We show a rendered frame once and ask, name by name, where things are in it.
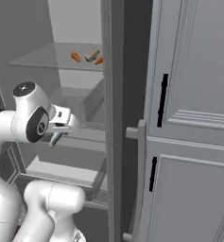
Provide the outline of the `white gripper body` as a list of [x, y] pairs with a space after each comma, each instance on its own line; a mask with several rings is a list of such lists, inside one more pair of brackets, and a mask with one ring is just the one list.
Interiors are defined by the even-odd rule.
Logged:
[[48, 131], [49, 132], [75, 132], [80, 129], [80, 123], [78, 119], [71, 113], [61, 116], [56, 116], [49, 121]]

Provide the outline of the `grey fridge drawer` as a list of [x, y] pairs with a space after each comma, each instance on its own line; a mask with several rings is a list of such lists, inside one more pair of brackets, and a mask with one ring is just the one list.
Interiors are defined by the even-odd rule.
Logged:
[[36, 155], [25, 161], [25, 169], [28, 175], [92, 187], [104, 161], [101, 153], [71, 157]]
[[51, 102], [69, 108], [80, 121], [90, 121], [104, 100], [104, 79], [92, 89], [60, 87], [51, 96]]

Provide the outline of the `grey fridge door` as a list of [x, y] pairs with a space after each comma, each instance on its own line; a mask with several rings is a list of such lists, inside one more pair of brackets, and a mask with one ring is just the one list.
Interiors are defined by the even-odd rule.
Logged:
[[109, 242], [121, 242], [124, 0], [101, 0]]

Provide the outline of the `glass fridge shelf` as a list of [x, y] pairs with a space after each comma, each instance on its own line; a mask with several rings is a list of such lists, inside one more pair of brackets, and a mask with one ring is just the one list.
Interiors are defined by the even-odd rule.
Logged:
[[[100, 51], [99, 56], [102, 55], [100, 43], [50, 43], [11, 61], [9, 65], [101, 72], [103, 70], [102, 63], [95, 65], [92, 61], [87, 62], [84, 59], [84, 56], [90, 54], [94, 49]], [[81, 62], [71, 58], [72, 52], [78, 53]]]

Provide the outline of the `grey fridge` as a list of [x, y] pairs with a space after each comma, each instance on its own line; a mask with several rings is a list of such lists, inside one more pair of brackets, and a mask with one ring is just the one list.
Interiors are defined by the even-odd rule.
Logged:
[[[23, 82], [34, 82], [49, 101], [60, 87], [92, 89], [101, 72], [49, 67], [9, 65], [50, 43], [100, 43], [100, 0], [0, 0], [0, 110], [14, 111], [12, 91]], [[47, 132], [36, 143], [5, 142], [0, 152], [0, 177], [20, 194], [36, 180], [64, 182], [83, 189], [82, 210], [73, 214], [77, 228], [87, 242], [109, 242], [108, 169], [105, 137], [105, 95], [90, 121], [80, 122], [75, 132], [63, 132], [54, 147]], [[28, 175], [25, 161], [36, 155], [71, 157], [101, 153], [105, 161], [92, 187]]]

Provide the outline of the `grey cupboard door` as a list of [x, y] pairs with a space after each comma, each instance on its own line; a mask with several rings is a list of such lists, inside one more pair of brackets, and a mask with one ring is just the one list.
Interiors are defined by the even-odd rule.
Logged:
[[154, 0], [149, 65], [149, 134], [224, 146], [224, 0]]
[[[152, 158], [157, 157], [149, 192]], [[224, 147], [149, 137], [139, 242], [224, 242]]]

